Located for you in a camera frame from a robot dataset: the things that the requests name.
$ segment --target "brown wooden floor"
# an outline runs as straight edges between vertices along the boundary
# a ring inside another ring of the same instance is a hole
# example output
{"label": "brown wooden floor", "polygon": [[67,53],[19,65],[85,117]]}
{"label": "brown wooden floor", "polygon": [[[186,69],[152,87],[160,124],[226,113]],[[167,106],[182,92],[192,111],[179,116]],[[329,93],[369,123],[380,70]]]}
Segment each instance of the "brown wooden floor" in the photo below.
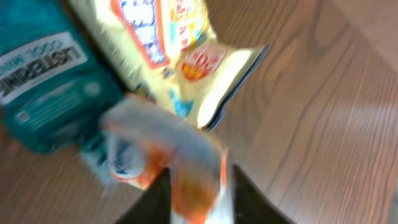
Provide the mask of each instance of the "brown wooden floor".
{"label": "brown wooden floor", "polygon": [[[384,223],[398,176],[394,59],[344,2],[209,0],[222,42],[273,44],[213,133],[297,223]],[[0,139],[0,223],[112,223],[139,196],[122,185],[102,198],[73,151]]]}
{"label": "brown wooden floor", "polygon": [[375,50],[398,70],[398,1],[331,1],[368,38]]}

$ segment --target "listerine label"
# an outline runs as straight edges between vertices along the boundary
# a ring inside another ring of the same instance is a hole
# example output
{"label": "listerine label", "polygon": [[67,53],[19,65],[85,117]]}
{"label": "listerine label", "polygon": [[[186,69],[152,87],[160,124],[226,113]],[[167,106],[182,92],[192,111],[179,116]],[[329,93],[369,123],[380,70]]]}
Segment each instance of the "listerine label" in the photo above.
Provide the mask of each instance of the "listerine label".
{"label": "listerine label", "polygon": [[69,32],[44,37],[0,56],[0,104],[87,61]]}

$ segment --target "yellow snack bag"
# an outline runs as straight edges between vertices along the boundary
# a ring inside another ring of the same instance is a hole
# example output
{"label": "yellow snack bag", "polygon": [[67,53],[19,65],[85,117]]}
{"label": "yellow snack bag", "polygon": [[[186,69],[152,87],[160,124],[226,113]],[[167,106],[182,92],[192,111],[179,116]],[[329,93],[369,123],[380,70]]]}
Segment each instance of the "yellow snack bag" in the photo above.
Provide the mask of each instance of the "yellow snack bag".
{"label": "yellow snack bag", "polygon": [[202,0],[70,0],[131,91],[199,128],[223,105],[267,47],[221,45]]}

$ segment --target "black object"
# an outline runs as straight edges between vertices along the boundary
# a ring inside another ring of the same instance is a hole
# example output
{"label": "black object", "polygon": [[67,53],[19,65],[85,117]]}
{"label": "black object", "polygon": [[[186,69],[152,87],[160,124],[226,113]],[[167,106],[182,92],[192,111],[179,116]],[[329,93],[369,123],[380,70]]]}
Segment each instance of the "black object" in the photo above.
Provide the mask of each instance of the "black object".
{"label": "black object", "polygon": [[[239,166],[233,166],[236,224],[293,223],[254,186]],[[170,172],[164,170],[147,192],[116,224],[169,224],[171,208]]]}

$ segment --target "wooden table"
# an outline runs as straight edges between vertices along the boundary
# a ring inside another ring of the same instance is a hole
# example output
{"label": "wooden table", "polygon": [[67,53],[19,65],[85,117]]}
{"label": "wooden table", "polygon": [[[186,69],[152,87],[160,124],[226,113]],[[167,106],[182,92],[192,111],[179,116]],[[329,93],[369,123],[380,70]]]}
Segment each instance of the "wooden table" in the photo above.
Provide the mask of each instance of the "wooden table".
{"label": "wooden table", "polygon": [[[297,223],[384,223],[397,178],[398,76],[329,1],[209,0],[222,42],[272,43],[213,133]],[[75,152],[33,155],[0,131],[0,223],[111,223]]]}

